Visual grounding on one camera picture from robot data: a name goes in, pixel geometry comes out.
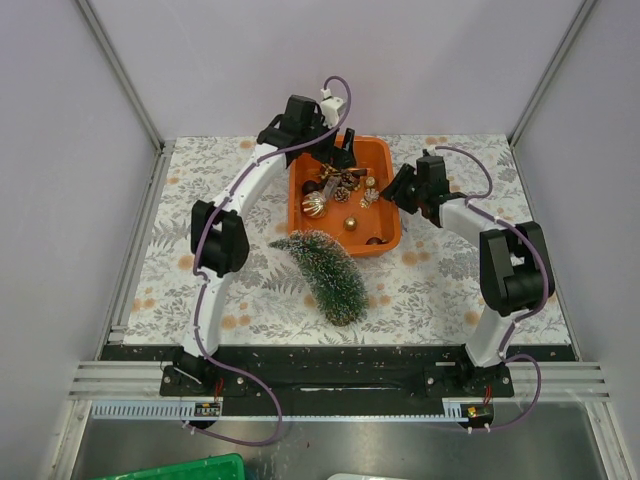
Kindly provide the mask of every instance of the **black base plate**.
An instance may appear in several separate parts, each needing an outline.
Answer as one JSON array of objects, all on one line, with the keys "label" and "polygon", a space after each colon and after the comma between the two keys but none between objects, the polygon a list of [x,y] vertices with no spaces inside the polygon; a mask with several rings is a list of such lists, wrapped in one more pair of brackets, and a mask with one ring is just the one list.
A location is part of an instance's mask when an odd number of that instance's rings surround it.
[{"label": "black base plate", "polygon": [[[247,385],[244,378],[238,383],[238,375],[224,370],[218,371],[217,380],[222,380],[222,388],[218,392],[223,397],[241,397],[246,393]],[[172,365],[162,370],[160,383],[161,397],[213,397],[216,386],[205,387],[194,379],[177,371]]]},{"label": "black base plate", "polygon": [[[169,362],[178,347],[106,346],[102,360]],[[284,415],[433,415],[443,413],[443,397],[483,398],[486,383],[468,391],[452,389],[438,362],[460,358],[462,346],[221,346],[215,357],[248,370],[269,385]],[[509,355],[528,353],[538,361],[575,361],[570,346],[510,347]],[[224,378],[223,415],[273,415],[271,399],[250,380]],[[213,396],[215,387],[201,387],[167,367],[159,385],[164,396]],[[428,378],[434,378],[428,385]],[[511,381],[491,382],[494,397],[513,396]]]},{"label": "black base plate", "polygon": [[427,395],[436,398],[479,397],[484,398],[487,387],[491,386],[495,398],[513,397],[513,382],[507,366],[503,363],[495,367],[477,369],[477,374],[464,385],[456,381],[456,367],[430,366],[424,369]]}]

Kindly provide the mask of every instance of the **green bin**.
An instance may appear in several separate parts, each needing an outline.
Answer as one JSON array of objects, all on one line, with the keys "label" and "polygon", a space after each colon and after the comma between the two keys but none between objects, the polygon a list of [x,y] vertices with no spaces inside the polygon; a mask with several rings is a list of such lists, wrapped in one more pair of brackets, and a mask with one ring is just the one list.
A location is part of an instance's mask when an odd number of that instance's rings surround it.
[{"label": "green bin", "polygon": [[195,462],[140,470],[95,480],[245,480],[244,462],[237,453],[203,458]]}]

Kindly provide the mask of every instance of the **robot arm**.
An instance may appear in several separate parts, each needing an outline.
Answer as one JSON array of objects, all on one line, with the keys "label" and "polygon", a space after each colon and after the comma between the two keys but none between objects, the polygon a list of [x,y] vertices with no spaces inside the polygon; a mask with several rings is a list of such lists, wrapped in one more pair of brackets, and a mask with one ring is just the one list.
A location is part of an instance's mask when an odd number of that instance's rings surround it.
[{"label": "robot arm", "polygon": [[[305,152],[337,169],[355,166],[353,130],[346,130],[342,147],[335,146],[345,102],[332,96],[328,89],[322,93],[324,99],[320,104],[306,97],[291,96],[284,114],[277,115],[258,135],[251,158],[229,186],[212,202],[197,201],[194,204],[191,211],[191,251],[196,254],[196,267],[204,274],[206,286],[195,299],[190,327],[182,342],[185,353],[196,358],[201,356],[199,343],[209,354],[218,349],[226,293],[235,273],[249,255],[243,218],[247,218],[273,178]],[[212,228],[205,232],[216,206],[222,208]],[[201,241],[202,250],[198,255]]]},{"label": "robot arm", "polygon": [[[480,288],[486,306],[465,352],[473,367],[498,365],[513,336],[514,320],[540,302],[543,276],[531,252],[513,232],[470,210],[465,195],[449,191],[444,159],[430,156],[426,150],[423,155],[416,162],[417,169],[403,165],[381,196],[411,214],[420,209],[434,225],[479,249]],[[554,282],[540,225],[526,222],[516,228],[540,254],[552,294]],[[513,259],[521,263],[514,264]]]}]

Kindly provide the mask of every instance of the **floral tablecloth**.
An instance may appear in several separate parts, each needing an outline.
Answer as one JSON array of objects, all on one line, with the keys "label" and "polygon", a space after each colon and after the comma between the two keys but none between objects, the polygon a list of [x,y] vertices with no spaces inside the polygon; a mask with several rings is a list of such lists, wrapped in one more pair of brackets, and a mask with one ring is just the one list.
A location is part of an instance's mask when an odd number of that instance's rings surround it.
[{"label": "floral tablecloth", "polygon": [[[415,164],[423,148],[451,145],[473,152],[495,184],[483,205],[501,217],[530,219],[522,185],[503,135],[390,135],[394,169]],[[249,158],[249,137],[179,138],[147,247],[125,334],[126,344],[177,344],[189,323],[196,291],[191,274],[189,222],[193,203],[212,199]],[[482,192],[486,180],[466,158],[446,152],[453,191]],[[449,344],[464,343],[483,308],[478,252],[462,238],[419,215],[401,212],[400,245],[381,257],[357,259],[369,294],[367,318],[344,328],[320,315],[292,260],[267,247],[286,235],[288,172],[283,172],[246,219],[251,253],[227,295],[223,344]],[[516,344],[566,344],[558,301],[528,320]]]}]

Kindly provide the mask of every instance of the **plastic tray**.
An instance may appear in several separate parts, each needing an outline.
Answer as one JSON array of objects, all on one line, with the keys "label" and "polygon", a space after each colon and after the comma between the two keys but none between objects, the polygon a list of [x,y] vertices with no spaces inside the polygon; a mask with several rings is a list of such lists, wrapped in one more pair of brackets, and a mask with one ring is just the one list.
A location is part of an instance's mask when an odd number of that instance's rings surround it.
[{"label": "plastic tray", "polygon": [[244,462],[237,453],[204,458],[195,462],[180,463],[167,467],[140,470],[138,472],[101,477],[94,480],[245,480]]},{"label": "plastic tray", "polygon": [[[336,145],[342,144],[338,137]],[[382,191],[393,179],[391,153],[387,143],[375,137],[357,136],[354,140],[354,153],[357,167],[366,168],[368,175],[378,181],[377,190]],[[322,218],[309,218],[302,213],[302,184],[307,180],[318,180],[320,162],[310,155],[301,155],[290,168],[289,176],[289,234],[293,231],[322,230],[345,247],[354,257],[378,256],[394,249],[400,243],[402,228],[398,208],[385,200],[374,202],[369,208],[362,208],[360,200],[364,187],[351,192],[346,203],[330,200],[327,215]],[[345,218],[355,217],[358,226],[353,232],[343,227]],[[367,245],[371,237],[378,237],[385,243]]]}]

